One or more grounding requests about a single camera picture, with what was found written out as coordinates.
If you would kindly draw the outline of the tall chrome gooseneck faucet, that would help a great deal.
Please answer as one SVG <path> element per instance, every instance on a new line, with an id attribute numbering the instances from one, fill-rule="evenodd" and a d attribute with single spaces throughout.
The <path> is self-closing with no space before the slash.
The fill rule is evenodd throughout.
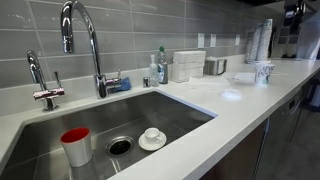
<path id="1" fill-rule="evenodd" d="M 67 0 L 61 9 L 60 13 L 60 27 L 62 35 L 62 45 L 63 51 L 65 53 L 73 53 L 74 48 L 74 35 L 73 35 L 73 26 L 72 26 L 72 16 L 73 12 L 78 11 L 80 16 L 83 18 L 83 21 L 86 25 L 87 32 L 89 35 L 89 43 L 91 46 L 95 74 L 94 85 L 96 90 L 96 95 L 98 99 L 106 98 L 108 96 L 108 90 L 112 88 L 117 88 L 121 86 L 121 71 L 118 71 L 118 76 L 116 78 L 107 79 L 106 76 L 101 71 L 101 61 L 99 55 L 97 35 L 95 32 L 95 27 L 93 21 L 84 7 L 84 5 L 78 0 Z"/>

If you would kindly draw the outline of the small chrome side faucet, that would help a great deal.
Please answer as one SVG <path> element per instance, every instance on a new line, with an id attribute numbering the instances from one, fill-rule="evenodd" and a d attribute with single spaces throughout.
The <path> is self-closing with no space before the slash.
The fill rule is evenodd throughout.
<path id="1" fill-rule="evenodd" d="M 53 111 L 57 109 L 58 105 L 55 103 L 54 99 L 65 94 L 64 88 L 62 87 L 61 81 L 59 79 L 58 72 L 54 72 L 58 87 L 49 89 L 41 70 L 39 60 L 33 50 L 27 51 L 27 61 L 29 63 L 29 70 L 31 72 L 34 83 L 39 84 L 41 88 L 40 91 L 35 91 L 33 93 L 33 98 L 35 100 L 41 100 L 43 102 L 44 111 Z"/>

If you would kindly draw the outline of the small chrome sink button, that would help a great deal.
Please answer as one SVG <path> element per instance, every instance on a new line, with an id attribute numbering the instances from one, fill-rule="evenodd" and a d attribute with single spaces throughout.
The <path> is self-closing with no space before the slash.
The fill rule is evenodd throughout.
<path id="1" fill-rule="evenodd" d="M 143 87 L 151 87 L 149 77 L 143 77 Z"/>

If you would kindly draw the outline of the green cap dish soap bottle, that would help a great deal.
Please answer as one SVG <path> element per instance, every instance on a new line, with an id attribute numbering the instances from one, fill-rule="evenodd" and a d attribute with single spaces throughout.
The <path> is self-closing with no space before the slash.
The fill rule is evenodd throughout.
<path id="1" fill-rule="evenodd" d="M 159 74 L 159 83 L 167 84 L 168 83 L 168 64 L 167 64 L 167 54 L 165 48 L 161 46 L 157 54 L 158 59 L 158 74 Z"/>

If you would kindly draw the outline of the clear soap pump bottle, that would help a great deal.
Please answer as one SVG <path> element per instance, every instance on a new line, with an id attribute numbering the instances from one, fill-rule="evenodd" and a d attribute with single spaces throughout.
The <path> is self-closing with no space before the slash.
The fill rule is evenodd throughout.
<path id="1" fill-rule="evenodd" d="M 151 55 L 151 64 L 149 66 L 149 75 L 150 75 L 150 84 L 153 87 L 158 87 L 159 82 L 158 82 L 158 66 L 155 63 L 155 56 Z"/>

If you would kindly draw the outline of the blue sponge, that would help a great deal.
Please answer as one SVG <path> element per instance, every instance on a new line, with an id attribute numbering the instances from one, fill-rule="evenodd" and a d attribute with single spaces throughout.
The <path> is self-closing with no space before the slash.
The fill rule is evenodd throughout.
<path id="1" fill-rule="evenodd" d="M 111 90 L 112 93 L 120 92 L 120 91 L 127 91 L 131 89 L 131 82 L 128 77 L 125 77 L 124 79 L 121 80 L 121 86 L 113 88 Z"/>

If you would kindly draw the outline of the white paper towel stack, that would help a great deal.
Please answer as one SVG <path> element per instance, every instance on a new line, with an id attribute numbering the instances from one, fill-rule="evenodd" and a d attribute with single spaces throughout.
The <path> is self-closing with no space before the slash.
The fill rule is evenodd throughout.
<path id="1" fill-rule="evenodd" d="M 188 81 L 190 77 L 203 75 L 205 51 L 176 51 L 173 57 L 172 80 Z"/>

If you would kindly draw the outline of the small white espresso cup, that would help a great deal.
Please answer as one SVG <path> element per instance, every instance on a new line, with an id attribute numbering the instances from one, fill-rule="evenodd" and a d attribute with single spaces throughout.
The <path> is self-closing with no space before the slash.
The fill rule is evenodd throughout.
<path id="1" fill-rule="evenodd" d="M 149 143 L 155 144 L 161 142 L 160 131 L 157 128 L 148 128 L 145 131 L 145 138 Z"/>

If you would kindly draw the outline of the white saucer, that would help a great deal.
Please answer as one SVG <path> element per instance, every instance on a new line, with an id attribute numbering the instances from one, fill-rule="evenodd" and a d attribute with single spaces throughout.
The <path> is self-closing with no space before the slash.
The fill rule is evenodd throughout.
<path id="1" fill-rule="evenodd" d="M 167 142 L 167 137 L 163 132 L 159 132 L 155 137 L 150 138 L 143 133 L 138 140 L 139 146 L 147 151 L 155 151 L 162 148 Z"/>

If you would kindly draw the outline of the metal napkin holder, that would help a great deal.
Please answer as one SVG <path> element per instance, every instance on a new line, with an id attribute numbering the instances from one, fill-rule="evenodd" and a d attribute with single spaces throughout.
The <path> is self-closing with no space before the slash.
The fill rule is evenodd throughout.
<path id="1" fill-rule="evenodd" d="M 206 75 L 218 76 L 226 72 L 227 60 L 207 57 L 205 59 L 204 73 Z"/>

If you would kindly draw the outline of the white cup red inside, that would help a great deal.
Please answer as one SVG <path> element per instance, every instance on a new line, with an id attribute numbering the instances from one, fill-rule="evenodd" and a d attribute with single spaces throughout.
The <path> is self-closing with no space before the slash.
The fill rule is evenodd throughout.
<path id="1" fill-rule="evenodd" d="M 93 157 L 88 128 L 71 129 L 61 136 L 60 142 L 72 167 L 83 166 Z"/>

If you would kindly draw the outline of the patterned paper cup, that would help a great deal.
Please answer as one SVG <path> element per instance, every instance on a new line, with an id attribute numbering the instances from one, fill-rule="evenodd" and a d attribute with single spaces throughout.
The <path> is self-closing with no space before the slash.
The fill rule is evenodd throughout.
<path id="1" fill-rule="evenodd" d="M 273 64 L 257 64 L 255 66 L 255 83 L 259 85 L 267 85 L 273 69 Z"/>

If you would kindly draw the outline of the dishwasher front panel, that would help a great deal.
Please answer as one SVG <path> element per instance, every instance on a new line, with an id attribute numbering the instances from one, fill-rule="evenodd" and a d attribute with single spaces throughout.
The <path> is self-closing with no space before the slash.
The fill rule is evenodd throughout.
<path id="1" fill-rule="evenodd" d="M 292 140 L 302 97 L 303 90 L 299 89 L 269 116 L 254 180 L 272 180 L 285 146 Z"/>

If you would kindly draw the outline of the white wall switch plate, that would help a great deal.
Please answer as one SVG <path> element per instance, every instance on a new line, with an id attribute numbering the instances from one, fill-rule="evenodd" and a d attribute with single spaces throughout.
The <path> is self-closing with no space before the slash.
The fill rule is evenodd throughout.
<path id="1" fill-rule="evenodd" d="M 198 33 L 198 48 L 204 48 L 204 33 Z"/>

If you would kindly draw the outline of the white wall outlet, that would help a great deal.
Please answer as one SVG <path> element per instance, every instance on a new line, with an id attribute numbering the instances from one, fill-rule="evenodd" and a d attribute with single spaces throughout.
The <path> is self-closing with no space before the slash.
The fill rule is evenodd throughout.
<path id="1" fill-rule="evenodd" d="M 216 47 L 216 34 L 211 34 L 210 36 L 210 47 Z"/>
<path id="2" fill-rule="evenodd" d="M 235 45 L 239 45 L 239 44 L 240 44 L 240 34 L 237 34 L 235 39 Z"/>

